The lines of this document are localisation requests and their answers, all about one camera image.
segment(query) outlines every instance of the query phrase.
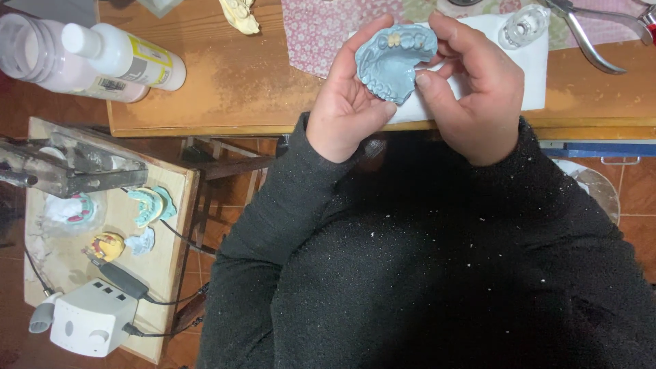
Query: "person's right hand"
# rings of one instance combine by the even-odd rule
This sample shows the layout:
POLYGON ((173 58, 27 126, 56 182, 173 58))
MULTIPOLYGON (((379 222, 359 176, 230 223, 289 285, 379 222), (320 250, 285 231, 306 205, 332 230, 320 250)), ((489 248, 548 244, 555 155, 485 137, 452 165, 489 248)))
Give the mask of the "person's right hand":
POLYGON ((417 86, 444 141, 472 165, 504 160, 516 147, 524 72, 478 30, 435 11, 428 18, 438 37, 437 72, 417 71, 417 86), (472 93, 456 100, 447 79, 466 70, 472 93))

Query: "pink bottle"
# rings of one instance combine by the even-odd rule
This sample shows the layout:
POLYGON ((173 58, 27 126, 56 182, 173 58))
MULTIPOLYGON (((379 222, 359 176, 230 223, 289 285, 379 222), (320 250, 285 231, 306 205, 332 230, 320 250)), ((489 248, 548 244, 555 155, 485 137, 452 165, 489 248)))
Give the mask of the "pink bottle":
POLYGON ((22 14, 0 17, 0 70, 56 93, 135 102, 149 87, 99 74, 86 58, 64 49, 64 24, 22 14))

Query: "bottle cap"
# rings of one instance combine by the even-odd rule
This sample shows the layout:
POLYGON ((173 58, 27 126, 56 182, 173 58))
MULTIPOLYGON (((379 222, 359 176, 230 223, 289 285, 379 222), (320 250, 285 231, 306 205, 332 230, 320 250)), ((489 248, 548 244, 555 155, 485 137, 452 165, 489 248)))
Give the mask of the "bottle cap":
POLYGON ((85 58, 98 56, 102 46, 102 40, 98 32, 75 23, 64 26, 62 43, 69 53, 85 58))

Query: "person's left hand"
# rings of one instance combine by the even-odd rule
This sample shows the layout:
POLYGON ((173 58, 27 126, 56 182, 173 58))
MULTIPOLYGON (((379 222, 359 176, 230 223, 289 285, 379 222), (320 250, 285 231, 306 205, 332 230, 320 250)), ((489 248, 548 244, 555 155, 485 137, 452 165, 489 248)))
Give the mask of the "person's left hand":
POLYGON ((306 136, 312 148, 333 163, 348 160, 360 141, 382 128, 396 113, 396 104, 372 95, 356 75, 358 48, 393 24, 392 16, 385 14, 348 39, 317 96, 306 136))

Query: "black sweater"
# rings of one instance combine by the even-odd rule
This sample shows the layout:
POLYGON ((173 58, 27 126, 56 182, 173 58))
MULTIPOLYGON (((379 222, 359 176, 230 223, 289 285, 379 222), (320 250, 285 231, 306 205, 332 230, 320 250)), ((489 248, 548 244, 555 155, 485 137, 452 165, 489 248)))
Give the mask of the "black sweater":
POLYGON ((656 368, 632 246, 526 122, 491 167, 409 133, 356 176, 306 119, 222 243, 198 368, 656 368))

